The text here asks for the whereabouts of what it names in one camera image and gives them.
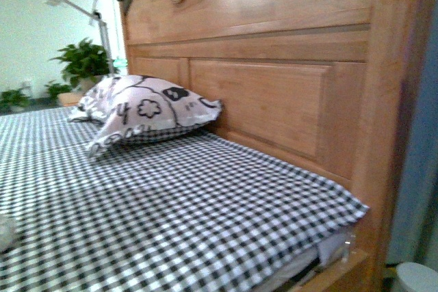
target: checkered bedsheet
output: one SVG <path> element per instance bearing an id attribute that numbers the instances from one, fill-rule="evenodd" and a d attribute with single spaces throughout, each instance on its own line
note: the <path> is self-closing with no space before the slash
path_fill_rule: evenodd
<path id="1" fill-rule="evenodd" d="M 204 131 L 86 158 L 69 109 L 0 117 L 0 291 L 250 291 L 367 208 L 334 182 Z"/>

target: floor lamp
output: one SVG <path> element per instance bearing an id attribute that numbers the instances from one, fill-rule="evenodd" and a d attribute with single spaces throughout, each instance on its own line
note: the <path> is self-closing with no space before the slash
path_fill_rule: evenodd
<path id="1" fill-rule="evenodd" d="M 105 49 L 105 51 L 107 53 L 109 73 L 111 75 L 113 75 L 114 74 L 114 65 L 113 65 L 112 55 L 111 55 L 110 39 L 108 38 L 108 27 L 107 27 L 107 23 L 105 21 L 102 21 L 100 14 L 97 12 L 89 13 L 86 10 L 84 10 L 83 8 L 79 7 L 78 5 L 76 5 L 75 3 L 72 3 L 69 0 L 44 0 L 44 2 L 47 5 L 50 5 L 53 7 L 58 6 L 61 3 L 66 3 L 67 5 L 75 8 L 76 10 L 79 10 L 81 13 L 83 13 L 86 16 L 97 21 L 97 23 L 99 24 L 99 32 L 101 34 L 102 47 Z"/>

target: potted plant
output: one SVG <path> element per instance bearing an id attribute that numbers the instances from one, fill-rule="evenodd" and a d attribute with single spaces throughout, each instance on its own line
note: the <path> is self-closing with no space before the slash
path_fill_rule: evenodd
<path id="1" fill-rule="evenodd" d="M 73 90 L 71 85 L 61 84 L 55 82 L 55 80 L 50 80 L 47 84 L 44 85 L 47 88 L 47 94 L 49 94 L 49 98 L 55 103 L 57 101 L 57 96 L 59 94 L 63 94 L 65 92 L 71 92 Z"/>
<path id="2" fill-rule="evenodd" d="M 99 82 L 103 75 L 110 73 L 105 49 L 99 44 L 93 44 L 92 40 L 85 38 L 78 45 L 69 44 L 57 51 L 62 55 L 50 60 L 58 59 L 60 63 L 68 63 L 62 78 L 73 88 L 81 84 L 82 91 L 86 92 Z"/>
<path id="3" fill-rule="evenodd" d="M 1 93 L 0 107 L 13 112 L 21 112 L 30 105 L 30 97 L 23 93 L 23 89 L 6 90 Z"/>

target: white pillow with cartoon print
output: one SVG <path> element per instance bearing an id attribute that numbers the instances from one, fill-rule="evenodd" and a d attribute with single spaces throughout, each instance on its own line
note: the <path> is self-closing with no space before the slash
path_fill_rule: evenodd
<path id="1" fill-rule="evenodd" d="M 106 78 L 80 100 L 68 120 L 103 124 L 88 146 L 90 158 L 114 143 L 157 142 L 197 129 L 220 114 L 210 102 L 169 81 L 149 76 Z"/>

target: wooden bed frame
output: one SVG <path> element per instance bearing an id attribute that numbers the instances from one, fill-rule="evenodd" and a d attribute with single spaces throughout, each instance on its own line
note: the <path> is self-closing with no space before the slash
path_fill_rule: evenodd
<path id="1" fill-rule="evenodd" d="M 380 291 L 433 0 L 124 0 L 129 72 L 224 112 L 212 129 L 370 206 L 357 251 L 300 291 Z"/>

